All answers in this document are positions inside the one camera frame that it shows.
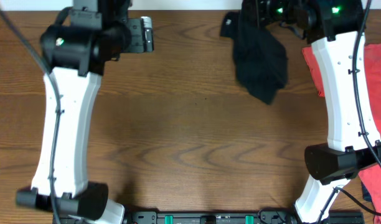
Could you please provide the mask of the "black t-shirt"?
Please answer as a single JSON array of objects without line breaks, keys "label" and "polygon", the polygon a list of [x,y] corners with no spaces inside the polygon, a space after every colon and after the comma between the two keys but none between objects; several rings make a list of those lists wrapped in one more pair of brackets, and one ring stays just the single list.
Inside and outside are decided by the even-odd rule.
[{"label": "black t-shirt", "polygon": [[233,40],[232,58],[237,82],[247,92],[272,104],[288,83],[288,58],[284,45],[270,31],[254,26],[241,12],[226,13],[220,36]]}]

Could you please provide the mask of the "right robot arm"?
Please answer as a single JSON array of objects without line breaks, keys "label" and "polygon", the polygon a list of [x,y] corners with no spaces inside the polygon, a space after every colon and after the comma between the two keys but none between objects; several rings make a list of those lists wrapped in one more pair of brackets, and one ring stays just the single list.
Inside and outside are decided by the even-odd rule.
[{"label": "right robot arm", "polygon": [[321,223],[339,192],[360,171],[381,165],[381,137],[369,101],[364,29],[369,4],[361,1],[243,1],[240,25],[257,31],[274,22],[296,24],[312,47],[324,87],[328,135],[308,146],[309,172],[294,203],[296,223]]}]

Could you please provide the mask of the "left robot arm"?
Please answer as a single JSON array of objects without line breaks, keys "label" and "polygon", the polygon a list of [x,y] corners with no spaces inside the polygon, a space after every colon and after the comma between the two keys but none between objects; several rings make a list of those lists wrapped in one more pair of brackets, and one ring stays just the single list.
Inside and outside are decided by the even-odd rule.
[{"label": "left robot arm", "polygon": [[16,203],[52,212],[55,223],[128,223],[108,186],[87,175],[90,121],[105,64],[152,52],[149,17],[131,19],[131,1],[74,1],[40,38],[45,121],[37,170]]}]

